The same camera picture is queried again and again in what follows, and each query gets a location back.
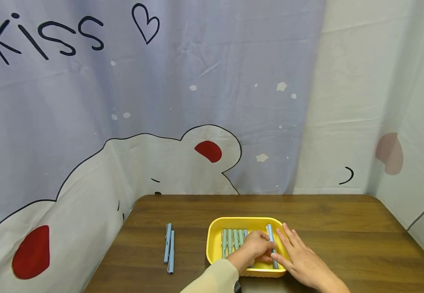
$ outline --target heart drawing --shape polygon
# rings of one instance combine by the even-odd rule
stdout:
[[[140,27],[140,25],[138,25],[137,19],[135,19],[134,11],[135,11],[135,9],[136,9],[137,7],[141,7],[141,8],[143,8],[143,10],[145,10],[145,14],[147,15],[147,26],[150,24],[150,22],[151,22],[152,20],[156,20],[156,31],[154,32],[153,36],[152,36],[151,38],[149,38],[148,40],[147,40],[147,38],[145,37],[145,34],[144,34],[144,33],[143,33],[143,31],[142,31],[142,28]],[[135,5],[134,5],[134,7],[132,7],[132,18],[134,19],[134,21],[135,21],[135,25],[137,25],[138,30],[139,30],[139,31],[140,31],[140,33],[142,34],[143,39],[145,40],[145,42],[146,42],[147,44],[149,44],[149,43],[153,40],[153,38],[156,36],[156,34],[158,33],[158,31],[160,30],[160,20],[159,20],[159,19],[158,19],[158,17],[156,17],[156,16],[153,16],[152,18],[150,18],[150,17],[148,16],[148,10],[147,10],[147,8],[145,7],[145,5],[143,5],[143,4],[141,4],[141,3],[137,3],[137,4],[135,4]]]

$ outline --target red ear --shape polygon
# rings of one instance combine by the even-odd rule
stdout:
[[[11,267],[15,276],[28,280],[49,268],[49,226],[34,229],[18,247]]]
[[[208,158],[212,163],[218,162],[222,158],[222,150],[214,142],[206,140],[196,145],[194,148],[199,154]]]

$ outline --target pink spot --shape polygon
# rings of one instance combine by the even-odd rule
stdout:
[[[28,280],[49,268],[49,226],[31,231],[18,247],[11,267],[15,276]]]
[[[375,157],[384,163],[384,171],[388,175],[398,175],[401,172],[404,154],[397,133],[391,132],[381,137]]]
[[[211,141],[201,142],[194,148],[199,154],[208,158],[212,163],[218,162],[222,158],[222,150]]]

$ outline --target yellow tray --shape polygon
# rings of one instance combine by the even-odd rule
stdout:
[[[248,229],[266,231],[266,226],[272,225],[274,232],[274,241],[277,243],[277,253],[283,255],[290,260],[288,253],[283,247],[276,229],[283,230],[282,223],[274,218],[258,218],[258,217],[223,217],[215,219],[209,226],[209,234],[207,235],[207,259],[209,263],[214,263],[222,258],[222,230],[223,229]],[[273,269],[272,264],[256,262],[254,268],[247,268],[242,274],[244,277],[263,277],[263,278],[279,278],[285,275],[287,270],[279,265],[279,269]]]

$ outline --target bear ear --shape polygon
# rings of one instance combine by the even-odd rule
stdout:
[[[194,127],[183,135],[181,142],[187,144],[191,151],[205,157],[220,172],[235,166],[242,155],[236,136],[215,125]]]

